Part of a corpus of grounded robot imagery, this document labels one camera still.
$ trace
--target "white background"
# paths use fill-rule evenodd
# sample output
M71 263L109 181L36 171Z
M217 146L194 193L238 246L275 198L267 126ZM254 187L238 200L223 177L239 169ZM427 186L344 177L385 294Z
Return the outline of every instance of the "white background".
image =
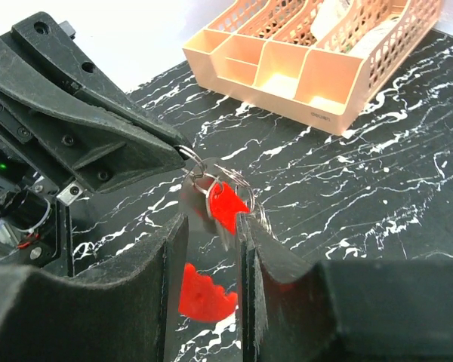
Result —
M38 11L68 20L75 42L122 90L184 60L183 44L233 0L0 1L0 35ZM453 0L438 27L453 34Z

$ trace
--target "red tag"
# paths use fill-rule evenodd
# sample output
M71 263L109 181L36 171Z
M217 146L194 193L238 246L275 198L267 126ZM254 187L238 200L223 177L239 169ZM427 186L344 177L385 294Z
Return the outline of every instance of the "red tag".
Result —
M211 217L232 235L235 234L236 214L250 209L227 183L216 183L208 196Z
M225 295L225 289L214 285L211 277L198 274L187 263L184 267L178 311L200 322L219 322L231 315L236 308L236 293Z

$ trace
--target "tabletop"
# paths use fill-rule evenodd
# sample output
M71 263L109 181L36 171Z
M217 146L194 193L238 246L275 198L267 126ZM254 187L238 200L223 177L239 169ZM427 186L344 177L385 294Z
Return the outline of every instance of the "tabletop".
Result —
M279 241L302 258L453 258L452 37L430 32L343 137L202 89L186 63L131 96L201 157L241 170ZM161 227L178 210L182 180L179 170L77 201L76 271ZM187 259L235 290L233 255L217 238L191 232ZM174 361L239 360L235 315L181 317L177 331Z

